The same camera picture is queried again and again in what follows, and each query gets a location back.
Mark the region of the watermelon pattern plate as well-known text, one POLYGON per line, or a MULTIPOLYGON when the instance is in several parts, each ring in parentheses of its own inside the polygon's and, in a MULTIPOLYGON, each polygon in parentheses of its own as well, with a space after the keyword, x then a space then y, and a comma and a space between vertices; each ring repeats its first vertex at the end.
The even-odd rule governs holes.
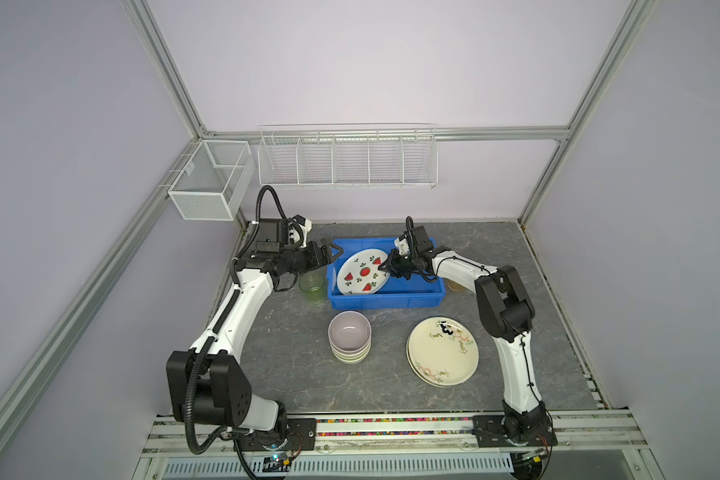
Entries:
POLYGON ((365 249, 348 258, 336 275, 337 288, 342 295, 370 295, 378 292, 390 278, 380 269, 388 254, 380 249, 365 249))

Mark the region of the cream floral plate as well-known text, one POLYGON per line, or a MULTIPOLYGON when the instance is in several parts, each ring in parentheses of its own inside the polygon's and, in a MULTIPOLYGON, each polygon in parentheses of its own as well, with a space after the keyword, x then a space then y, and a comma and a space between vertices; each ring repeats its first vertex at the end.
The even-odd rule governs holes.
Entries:
POLYGON ((479 365, 474 336, 447 317, 430 317, 416 324, 406 342, 406 355, 422 381, 440 388, 465 383, 479 365))

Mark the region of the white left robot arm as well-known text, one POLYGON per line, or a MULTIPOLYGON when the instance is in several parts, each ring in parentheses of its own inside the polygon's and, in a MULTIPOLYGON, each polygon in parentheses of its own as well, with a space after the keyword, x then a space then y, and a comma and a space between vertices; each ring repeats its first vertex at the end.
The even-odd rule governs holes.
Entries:
POLYGON ((224 435, 238 440, 261 432, 276 443, 285 440, 285 406, 253 393, 240 365, 243 347, 282 275, 318 270, 343 253, 322 239, 274 251, 248 247, 233 258, 231 287, 211 322, 189 349, 172 352, 166 364, 173 414, 184 425, 191 453, 205 453, 224 435))

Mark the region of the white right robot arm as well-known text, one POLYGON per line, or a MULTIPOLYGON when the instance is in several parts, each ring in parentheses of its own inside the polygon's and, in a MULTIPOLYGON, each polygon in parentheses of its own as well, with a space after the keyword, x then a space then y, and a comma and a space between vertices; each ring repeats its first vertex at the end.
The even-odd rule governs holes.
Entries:
POLYGON ((532 362, 535 308, 517 270, 484 265, 444 247, 407 255, 394 249, 381 269, 406 280, 413 275, 451 280, 475 294, 480 323, 493 338, 503 378, 504 417, 497 433, 516 446, 540 441, 547 449, 555 447, 553 420, 532 362))

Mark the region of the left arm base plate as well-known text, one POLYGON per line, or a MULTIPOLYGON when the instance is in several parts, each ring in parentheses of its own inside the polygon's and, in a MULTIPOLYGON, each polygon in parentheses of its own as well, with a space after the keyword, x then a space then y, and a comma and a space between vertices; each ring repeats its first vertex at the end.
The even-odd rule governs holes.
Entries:
POLYGON ((313 451, 317 440, 317 419, 314 417, 291 417, 280 430, 254 431, 238 438, 244 452, 254 451, 313 451))

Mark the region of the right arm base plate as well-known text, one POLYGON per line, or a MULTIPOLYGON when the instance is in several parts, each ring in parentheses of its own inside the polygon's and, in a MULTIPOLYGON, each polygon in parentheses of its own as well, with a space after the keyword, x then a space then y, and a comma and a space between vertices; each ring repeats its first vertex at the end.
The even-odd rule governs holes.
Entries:
POLYGON ((556 447, 558 439, 548 416, 476 415, 471 433, 478 446, 556 447))

